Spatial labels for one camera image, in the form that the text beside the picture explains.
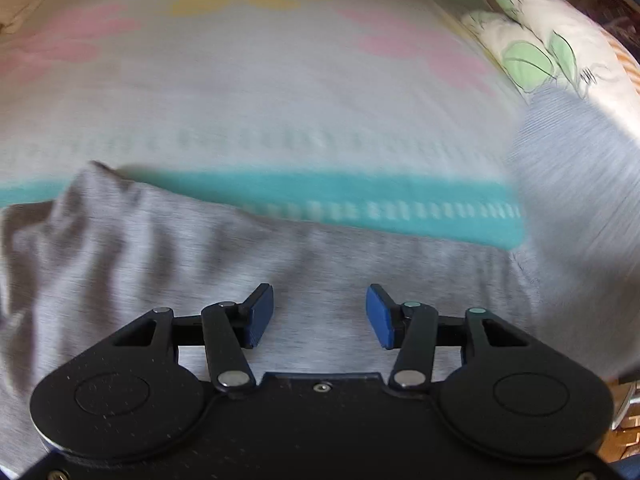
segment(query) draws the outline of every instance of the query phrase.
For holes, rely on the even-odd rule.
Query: orange striped fabric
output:
[[[602,33],[607,39],[607,43],[609,43],[613,52],[616,54],[618,61],[625,69],[629,79],[631,79],[631,82],[636,88],[636,92],[640,95],[640,64],[638,64],[634,57],[629,54],[629,51],[615,37],[609,34],[606,30],[603,30]]]

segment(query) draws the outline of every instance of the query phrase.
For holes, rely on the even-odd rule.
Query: bed sheet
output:
[[[0,206],[87,161],[257,214],[510,248],[481,0],[46,0],[0,40]]]

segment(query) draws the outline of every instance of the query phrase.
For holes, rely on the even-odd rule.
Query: silver screw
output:
[[[68,480],[68,477],[62,471],[51,471],[47,475],[47,480]]]
[[[425,375],[418,370],[400,370],[394,375],[394,381],[401,388],[420,386],[420,384],[423,384],[426,380],[427,377],[425,377]]]
[[[319,394],[325,394],[331,391],[331,385],[327,383],[314,384],[314,391]]]
[[[245,374],[241,370],[228,370],[222,372],[218,376],[218,382],[227,388],[236,388],[238,386],[244,386],[251,380],[249,375]]]

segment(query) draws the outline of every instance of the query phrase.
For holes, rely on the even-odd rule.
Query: white pillow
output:
[[[564,0],[497,0],[542,40],[581,98],[640,142],[640,65],[613,36]]]
[[[485,10],[466,14],[462,23],[495,57],[525,98],[550,82],[571,88],[553,56],[528,28],[504,14]]]

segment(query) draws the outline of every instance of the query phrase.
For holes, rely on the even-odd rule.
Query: gray blanket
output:
[[[549,110],[552,98],[567,97],[543,94],[534,102],[527,142],[516,153],[535,151],[536,110]],[[559,105],[559,123],[567,105],[612,128],[574,102]],[[57,200],[4,209],[0,236],[0,464],[17,472],[44,453],[28,399],[45,374],[153,307],[196,314],[216,301],[244,300],[260,282],[273,285],[276,309],[260,346],[246,354],[257,377],[265,370],[388,374],[396,352],[380,348],[364,312],[373,282],[396,300],[421,300],[441,314],[489,308],[601,375],[628,367],[638,350],[634,338],[622,349],[612,344],[618,334],[605,323],[612,312],[628,311],[624,301],[606,305],[600,317],[604,305],[591,309],[594,316],[579,325],[587,332],[578,339],[588,346],[558,337],[554,316],[573,311],[558,307],[565,291],[555,292],[559,303],[545,296],[546,274],[532,249],[508,253],[259,218],[124,180],[95,163]],[[207,377],[204,352],[181,351],[180,362]],[[440,352],[435,378],[459,365],[456,351]]]

